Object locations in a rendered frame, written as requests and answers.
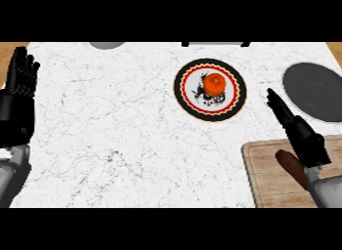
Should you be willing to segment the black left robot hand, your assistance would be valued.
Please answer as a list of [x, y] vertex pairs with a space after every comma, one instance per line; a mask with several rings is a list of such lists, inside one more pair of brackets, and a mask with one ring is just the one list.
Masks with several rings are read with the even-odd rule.
[[26, 145], [33, 134], [33, 92], [39, 63], [24, 46], [14, 49], [0, 90], [0, 148]]

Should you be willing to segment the pale wooden cutting board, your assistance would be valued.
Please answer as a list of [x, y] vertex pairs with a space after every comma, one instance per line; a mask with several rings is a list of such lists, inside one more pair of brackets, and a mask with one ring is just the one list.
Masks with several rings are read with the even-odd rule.
[[[323, 166], [319, 176], [342, 175], [342, 135], [323, 137], [323, 146], [331, 163]], [[257, 208], [313, 208], [309, 193], [279, 166], [275, 152], [294, 152], [288, 140], [248, 142], [242, 145], [242, 157]]]

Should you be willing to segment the black patterned round plate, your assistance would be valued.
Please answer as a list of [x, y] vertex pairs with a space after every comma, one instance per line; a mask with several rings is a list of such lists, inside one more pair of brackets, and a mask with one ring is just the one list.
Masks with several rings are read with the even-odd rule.
[[246, 84], [232, 65], [217, 59], [196, 59], [180, 68], [172, 84], [184, 112], [206, 122], [220, 122], [241, 111]]

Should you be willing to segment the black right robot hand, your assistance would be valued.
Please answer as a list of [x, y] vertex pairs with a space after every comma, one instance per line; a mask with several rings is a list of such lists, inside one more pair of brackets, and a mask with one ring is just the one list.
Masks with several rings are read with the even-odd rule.
[[331, 163], [323, 147], [323, 137], [300, 115], [294, 115], [282, 99], [270, 88], [266, 89], [267, 106], [285, 130], [291, 148], [300, 162], [309, 168]]

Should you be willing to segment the orange round fruit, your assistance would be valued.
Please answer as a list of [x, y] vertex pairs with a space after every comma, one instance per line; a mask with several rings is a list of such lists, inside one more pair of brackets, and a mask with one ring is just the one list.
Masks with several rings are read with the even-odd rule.
[[208, 96], [215, 97], [223, 93], [224, 78], [218, 73], [209, 73], [202, 79], [202, 88]]

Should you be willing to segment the dark grey round pan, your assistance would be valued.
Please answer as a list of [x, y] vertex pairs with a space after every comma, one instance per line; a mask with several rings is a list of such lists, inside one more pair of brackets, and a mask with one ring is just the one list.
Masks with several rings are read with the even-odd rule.
[[312, 118], [342, 122], [342, 76], [312, 62], [289, 65], [282, 86], [291, 103]]

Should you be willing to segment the grey round object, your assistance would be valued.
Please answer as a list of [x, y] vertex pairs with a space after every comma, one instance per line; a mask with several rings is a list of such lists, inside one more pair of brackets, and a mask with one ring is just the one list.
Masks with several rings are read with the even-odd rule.
[[98, 50], [110, 50], [118, 48], [125, 42], [88, 42], [88, 44]]

